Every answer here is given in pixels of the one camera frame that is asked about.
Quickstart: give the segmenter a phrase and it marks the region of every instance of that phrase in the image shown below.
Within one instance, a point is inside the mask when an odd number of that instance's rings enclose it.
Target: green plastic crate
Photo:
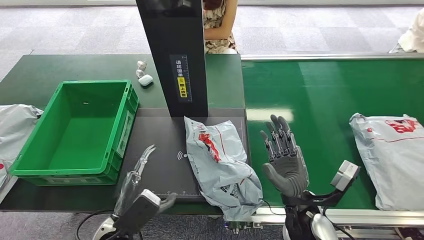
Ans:
[[[138,104],[129,80],[62,82],[10,173],[37,186],[116,184]]]

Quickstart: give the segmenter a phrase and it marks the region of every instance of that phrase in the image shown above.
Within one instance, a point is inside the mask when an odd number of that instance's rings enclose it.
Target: floral dress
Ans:
[[[221,26],[221,21],[223,20],[225,14],[226,5],[227,0],[222,0],[220,7],[213,10],[206,10],[206,12],[203,14],[204,29],[219,28]],[[233,33],[229,35],[228,39],[204,40],[204,52],[207,54],[220,54],[226,49],[234,49],[237,51]]]

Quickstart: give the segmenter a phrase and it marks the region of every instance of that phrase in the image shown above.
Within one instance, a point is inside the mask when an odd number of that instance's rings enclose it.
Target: robotic thumb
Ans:
[[[177,194],[175,192],[172,192],[171,194],[169,194],[165,200],[160,202],[158,214],[161,214],[165,210],[170,209],[174,205],[176,199],[177,199]]]
[[[270,163],[264,163],[262,165],[262,172],[284,196],[295,197],[301,193],[294,183],[294,176],[281,176]]]

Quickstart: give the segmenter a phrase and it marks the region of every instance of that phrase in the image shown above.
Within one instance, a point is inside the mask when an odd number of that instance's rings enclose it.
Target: person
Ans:
[[[207,54],[238,53],[232,29],[237,0],[204,0],[204,51]]]
[[[424,53],[424,8],[418,12],[412,25],[389,53]]]

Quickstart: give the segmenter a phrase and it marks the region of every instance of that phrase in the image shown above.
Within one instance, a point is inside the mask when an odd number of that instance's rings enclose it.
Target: black scanning platform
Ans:
[[[191,119],[206,126],[231,121],[237,128],[250,164],[244,108],[210,108],[208,117]],[[141,173],[139,192],[149,189],[161,199],[177,193],[178,202],[205,202],[186,154],[184,118],[170,117],[167,108],[137,110],[115,195],[119,195],[126,173],[134,169],[145,148],[152,144],[156,145],[156,150]]]

